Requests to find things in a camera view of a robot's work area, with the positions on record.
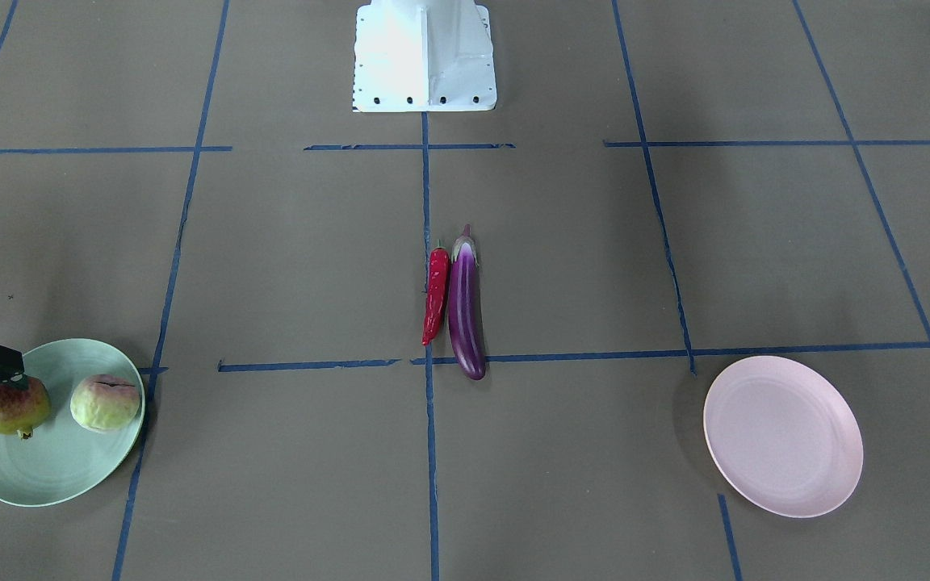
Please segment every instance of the red chili pepper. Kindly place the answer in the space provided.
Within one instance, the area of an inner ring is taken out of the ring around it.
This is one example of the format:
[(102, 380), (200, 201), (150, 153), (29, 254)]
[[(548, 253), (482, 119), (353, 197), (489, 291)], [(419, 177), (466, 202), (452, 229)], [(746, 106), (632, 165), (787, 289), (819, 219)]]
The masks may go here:
[(438, 246), (429, 253), (429, 287), (425, 291), (425, 322), (421, 327), (421, 344), (428, 345), (440, 331), (443, 308), (447, 299), (447, 275), (450, 275), (450, 254)]

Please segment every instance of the green plate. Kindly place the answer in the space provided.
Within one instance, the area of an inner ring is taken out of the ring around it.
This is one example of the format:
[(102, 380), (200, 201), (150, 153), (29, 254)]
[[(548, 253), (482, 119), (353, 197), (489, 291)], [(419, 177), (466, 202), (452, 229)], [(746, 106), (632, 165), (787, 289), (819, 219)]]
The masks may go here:
[[(145, 416), (139, 369), (118, 349), (92, 339), (63, 339), (23, 355), (23, 371), (41, 379), (52, 413), (32, 437), (0, 434), (0, 500), (18, 507), (63, 503), (108, 477), (132, 452)], [(139, 386), (139, 415), (114, 433), (92, 433), (70, 415), (70, 394), (89, 375), (107, 373)]]

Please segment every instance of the plate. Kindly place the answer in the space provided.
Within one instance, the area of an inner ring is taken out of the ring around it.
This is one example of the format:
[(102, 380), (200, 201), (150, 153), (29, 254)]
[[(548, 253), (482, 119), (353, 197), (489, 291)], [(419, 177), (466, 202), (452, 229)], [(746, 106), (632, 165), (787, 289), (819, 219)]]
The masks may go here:
[(704, 412), (709, 453), (745, 499), (775, 514), (817, 517), (853, 495), (863, 439), (823, 376), (784, 357), (749, 357), (713, 381)]
[[(139, 369), (113, 346), (92, 339), (63, 339), (23, 355), (23, 371), (41, 379), (52, 412), (32, 437), (0, 434), (0, 500), (18, 507), (47, 507), (88, 492), (108, 477), (139, 437), (145, 388)], [(113, 433), (92, 433), (70, 415), (70, 394), (82, 379), (117, 375), (138, 386), (139, 415)]]

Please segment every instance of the eggplant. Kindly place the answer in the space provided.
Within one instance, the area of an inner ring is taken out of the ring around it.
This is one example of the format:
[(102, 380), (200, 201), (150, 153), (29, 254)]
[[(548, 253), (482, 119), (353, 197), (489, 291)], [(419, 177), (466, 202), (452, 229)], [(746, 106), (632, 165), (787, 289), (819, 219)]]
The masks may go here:
[(487, 356), (480, 331), (480, 264), (476, 258), (472, 228), (455, 240), (450, 251), (450, 288), (447, 290), (447, 330), (455, 360), (471, 379), (487, 374)]

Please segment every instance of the pink plate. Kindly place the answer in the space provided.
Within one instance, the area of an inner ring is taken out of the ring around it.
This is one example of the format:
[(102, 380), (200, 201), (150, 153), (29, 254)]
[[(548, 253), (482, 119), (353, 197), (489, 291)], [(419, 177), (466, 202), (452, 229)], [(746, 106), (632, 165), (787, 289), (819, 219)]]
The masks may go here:
[(723, 477), (775, 514), (827, 514), (860, 482), (863, 439), (853, 411), (801, 363), (760, 356), (727, 367), (709, 389), (704, 420)]

